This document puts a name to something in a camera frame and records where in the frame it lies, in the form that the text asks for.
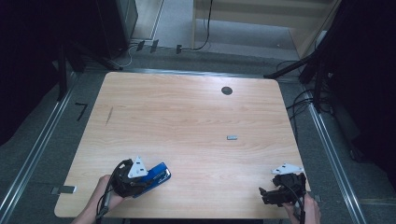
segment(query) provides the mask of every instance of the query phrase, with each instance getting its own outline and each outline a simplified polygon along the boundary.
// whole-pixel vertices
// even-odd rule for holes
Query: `gray floor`
[[[166,19],[166,12],[169,12],[167,10],[172,11],[175,7],[172,4],[175,3],[176,0],[165,0],[163,6],[162,19],[155,33],[156,38],[160,39],[159,46],[161,47],[157,48],[154,53],[149,52],[149,46],[145,46],[138,52],[131,49],[132,62],[124,68],[125,71],[136,71],[136,69],[144,68],[195,71],[195,73],[212,72],[216,73],[212,75],[218,76],[262,78],[263,74],[275,72],[277,66],[283,61],[296,59],[297,54],[290,47],[279,49],[275,48],[274,45],[267,45],[263,48],[254,47],[255,49],[251,49],[251,51],[248,51],[249,48],[246,51],[230,51],[229,48],[224,49],[221,45],[216,47],[217,42],[227,43],[230,46],[236,45],[237,49],[240,48],[242,42],[237,42],[237,40],[235,40],[236,42],[227,42],[222,39],[211,40],[212,46],[210,48],[216,49],[214,52],[210,52],[210,50],[204,50],[203,52],[183,51],[181,54],[176,54],[176,44],[190,44],[190,30],[186,31],[185,35],[177,33],[177,35],[170,36],[168,34],[174,34],[174,32],[169,31],[176,24]],[[184,27],[188,29],[190,23],[185,23]],[[282,40],[286,46],[287,43],[290,43],[290,37],[283,32],[282,29],[279,31],[273,30],[268,35],[266,43],[275,44]],[[250,52],[250,56],[241,55]],[[128,63],[129,61],[128,54],[117,59],[118,63]],[[58,196],[51,195],[50,190],[52,187],[62,185],[67,176],[80,137],[84,132],[92,106],[107,72],[100,64],[87,62],[88,67],[80,76],[67,107],[8,223],[69,223],[71,221],[70,218],[58,218],[53,214]],[[295,70],[279,79],[285,105],[291,105],[294,98],[303,91],[303,87],[296,78],[298,75],[299,72]],[[25,120],[14,137],[5,145],[0,146],[0,174],[2,176],[0,180],[0,199],[2,201],[55,107],[57,90],[57,87],[55,87],[50,91],[35,111]],[[77,106],[76,103],[88,104],[87,111],[80,121],[77,121],[77,119],[81,113],[81,107]],[[321,116],[326,121],[328,132],[356,196],[362,202],[361,207],[367,223],[393,223],[396,219],[394,213],[396,194],[386,175],[374,164],[357,163],[350,159],[347,144],[335,119],[327,114]],[[296,127],[299,131],[299,149],[311,189],[315,195],[320,195],[323,201],[319,203],[322,223],[353,223],[309,110],[300,114],[296,121]],[[194,221],[198,222],[198,220],[180,220],[179,222],[193,223]],[[120,223],[120,220],[107,219],[106,222]],[[228,222],[223,222],[262,223],[261,220],[234,220],[233,222],[228,220]],[[149,219],[135,220],[134,223],[176,223],[176,221]],[[208,223],[208,220],[200,220],[199,223]],[[263,223],[277,223],[277,220],[264,220]]]
[[[191,47],[192,1],[165,0],[154,39],[159,46]],[[205,43],[207,20],[196,21],[195,47]],[[289,29],[257,24],[211,21],[206,52],[298,60]]]

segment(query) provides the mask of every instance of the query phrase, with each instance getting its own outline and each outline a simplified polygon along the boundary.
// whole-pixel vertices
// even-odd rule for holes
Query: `power cord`
[[[114,59],[113,60],[110,60],[112,63],[114,63],[116,66],[118,66],[118,67],[126,67],[126,66],[129,66],[131,63],[132,63],[132,54],[131,54],[131,49],[133,49],[134,47],[136,47],[136,46],[138,46],[138,44],[132,44],[129,48],[128,48],[128,55],[129,55],[129,62],[127,63],[127,64],[118,64],[118,63],[116,63],[116,62],[114,62]]]
[[[123,49],[117,50],[118,54],[117,54],[115,57],[113,57],[112,59],[110,59],[110,60],[116,60],[116,59],[118,59],[118,58],[122,55],[123,52],[125,52],[126,50],[128,50],[130,47],[133,47],[134,45],[137,45],[137,44],[138,44],[138,43],[135,43],[135,42],[132,42],[132,41],[129,43],[129,45],[128,45],[127,48],[123,48]]]
[[[207,18],[207,29],[206,29],[206,41],[205,41],[205,43],[201,47],[196,48],[196,49],[183,49],[181,45],[177,45],[177,50],[176,50],[177,54],[179,54],[182,50],[193,50],[193,51],[200,50],[206,45],[207,40],[209,39],[209,36],[210,36],[209,30],[210,30],[210,17],[212,15],[212,6],[213,6],[213,0],[210,0],[210,8],[209,8],[209,16]]]
[[[287,61],[280,62],[280,63],[278,63],[278,64],[276,65],[276,71],[279,71],[279,66],[280,66],[282,63],[296,63],[296,62],[297,62],[297,61],[295,61],[295,60],[287,60]]]
[[[290,110],[290,109],[291,109],[291,116],[289,117],[289,120],[290,120],[290,121],[293,120],[294,136],[295,136],[295,140],[296,140],[297,145],[299,144],[299,142],[298,142],[298,129],[297,129],[297,120],[296,120],[296,117],[297,117],[299,114],[303,113],[303,112],[308,108],[309,104],[311,104],[311,103],[314,102],[314,98],[312,98],[312,97],[311,97],[311,98],[303,99],[303,100],[301,100],[301,101],[298,101],[298,99],[299,99],[303,94],[305,94],[305,93],[307,93],[307,92],[310,92],[310,91],[314,91],[314,90],[313,90],[313,89],[310,89],[310,90],[302,91],[300,94],[297,95],[296,98],[294,98],[293,104],[286,107],[287,110]],[[329,104],[330,104],[329,99],[328,99],[327,97],[322,97],[322,98],[319,99],[320,110],[321,110],[322,112],[332,114],[332,107],[331,107],[331,106],[330,106],[330,109],[329,109],[329,110],[324,110],[324,109],[321,107],[321,104],[326,104],[326,105],[329,105]]]
[[[204,2],[205,2],[205,1],[202,1],[202,8],[205,8]],[[205,28],[206,33],[208,33],[209,31],[208,31],[208,29],[207,29],[206,19],[205,19],[205,18],[202,20],[202,24],[203,24],[203,26],[204,26],[204,28]],[[209,49],[212,47],[212,44],[209,42],[209,40],[207,40],[207,43],[209,44],[209,47],[208,47],[206,50],[209,50]]]
[[[107,186],[105,189],[104,194],[102,197],[100,197],[98,204],[96,205],[96,224],[101,224],[102,223],[102,218],[103,216],[108,212],[108,202],[110,200],[110,196],[108,195],[112,190],[110,189],[111,182],[113,180],[114,174],[116,171],[127,161],[122,161],[120,162],[117,167],[114,169],[113,173],[111,174],[110,178],[108,179]]]
[[[296,198],[297,203],[300,205],[300,215],[298,217],[296,217],[297,219],[300,220],[300,224],[305,224],[305,211],[304,211],[304,196],[306,194],[306,192],[304,192],[303,194],[303,201],[301,201],[301,199],[297,196],[296,192],[294,192],[293,189],[291,189],[289,186],[284,185],[284,184],[280,184],[283,187],[285,187],[286,189],[290,190],[290,192],[293,194],[293,196]]]

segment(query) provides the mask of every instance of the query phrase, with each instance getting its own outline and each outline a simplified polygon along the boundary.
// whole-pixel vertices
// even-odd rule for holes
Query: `light wood tabletop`
[[[259,187],[276,189],[271,170],[284,162],[303,167],[274,80],[109,73],[64,183],[77,191],[60,195],[56,216],[76,217],[99,177],[136,156],[172,177],[107,217],[287,217]]]

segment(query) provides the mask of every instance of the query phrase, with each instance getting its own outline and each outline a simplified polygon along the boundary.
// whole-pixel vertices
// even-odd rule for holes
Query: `cable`
[[[283,187],[287,188],[290,190],[290,192],[294,195],[294,197],[297,199],[297,203],[300,205],[300,224],[305,224],[305,211],[304,211],[304,196],[306,192],[303,192],[303,201],[301,202],[300,198],[297,196],[296,192],[294,192],[293,189],[291,189],[289,186],[284,185],[280,183]]]
[[[306,99],[303,99],[303,100],[301,100],[301,101],[297,101],[297,100],[298,100],[304,93],[309,92],[309,91],[314,91],[314,90],[313,90],[313,89],[310,89],[310,90],[306,90],[306,91],[301,92],[301,93],[298,94],[297,97],[294,99],[293,104],[286,107],[287,110],[292,109],[291,116],[289,117],[289,120],[291,121],[291,120],[293,119],[294,137],[295,137],[295,139],[296,139],[297,145],[298,145],[298,129],[297,129],[297,120],[296,120],[296,117],[297,117],[299,114],[303,113],[303,112],[308,108],[308,105],[309,105],[309,104],[311,104],[311,103],[314,102],[314,98],[306,98]],[[322,98],[319,99],[319,107],[320,107],[321,111],[323,111],[323,112],[325,112],[325,113],[330,113],[331,115],[333,114],[333,111],[332,111],[332,108],[331,108],[331,107],[330,107],[329,110],[324,110],[324,109],[320,106],[320,104],[328,104],[328,105],[329,105],[330,102],[329,102],[329,99],[328,99],[327,97],[322,97]]]
[[[289,61],[289,60],[287,60],[287,61],[283,61],[283,62],[281,62],[281,63],[278,63],[277,65],[276,65],[276,71],[279,71],[279,66],[282,64],[282,63],[296,63],[297,61]]]
[[[113,190],[113,189],[110,189],[110,185],[111,185],[111,182],[112,182],[112,180],[113,180],[113,176],[114,176],[114,174],[116,173],[117,169],[119,169],[125,162],[126,162],[126,161],[120,162],[120,163],[116,166],[116,168],[114,169],[114,171],[113,171],[113,173],[111,174],[110,178],[108,179],[105,192],[104,192],[104,194],[102,195],[102,197],[100,197],[100,199],[99,199],[99,201],[98,201],[98,204],[96,205],[96,224],[100,224],[100,223],[102,222],[102,217],[103,217],[103,215],[101,215],[100,213],[102,212],[101,210],[104,209],[104,207],[105,207],[107,194],[108,194],[111,190]]]
[[[206,26],[205,18],[202,20],[202,22],[203,22],[205,31],[206,31],[206,33],[208,34],[208,33],[209,33],[209,30],[208,30],[208,28],[207,28],[207,26]],[[211,44],[210,42],[208,42],[208,43],[209,43],[209,48],[207,48],[206,50],[209,50],[209,49],[212,47],[212,44]]]
[[[132,63],[132,55],[131,55],[131,49],[136,47],[137,45],[132,45],[131,47],[129,47],[128,49],[128,55],[129,55],[129,62],[127,64],[118,64],[116,62],[114,62],[113,60],[110,60],[110,62],[114,63],[116,66],[118,67],[126,67],[129,66]]]
[[[207,18],[207,30],[206,30],[206,41],[205,41],[205,43],[201,47],[199,47],[197,49],[183,49],[181,47],[181,45],[179,45],[179,46],[177,46],[177,50],[200,50],[206,45],[207,40],[209,39],[209,36],[210,36],[209,30],[210,30],[210,17],[212,15],[212,6],[213,6],[213,0],[210,0],[210,8],[209,8],[209,16]]]
[[[122,53],[125,52],[127,49],[129,49],[131,47],[134,47],[134,46],[137,46],[139,44],[139,43],[134,43],[132,41],[129,43],[128,47],[126,47],[126,48],[122,48],[122,49],[119,49],[119,50],[113,50],[113,51],[117,51],[118,54],[114,58],[112,58],[110,60],[107,60],[107,61],[110,62],[111,60],[114,61],[114,60],[118,59],[122,55]]]

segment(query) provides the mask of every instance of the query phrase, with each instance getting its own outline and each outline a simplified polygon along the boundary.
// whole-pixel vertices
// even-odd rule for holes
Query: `human hand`
[[[292,224],[299,224],[300,221],[294,216],[294,204],[282,203],[288,213],[290,222]],[[309,196],[308,193],[304,196],[304,211],[305,211],[305,224],[319,224],[320,223],[320,210],[318,203]]]
[[[93,191],[90,200],[87,202],[84,210],[82,210],[82,212],[73,220],[72,224],[89,224],[95,221],[97,204],[102,195],[105,193],[106,186],[109,180],[110,175],[104,175],[99,178],[98,184],[96,185],[96,188]],[[110,202],[108,205],[108,211],[111,211],[123,201],[124,198],[112,191],[110,196]]]

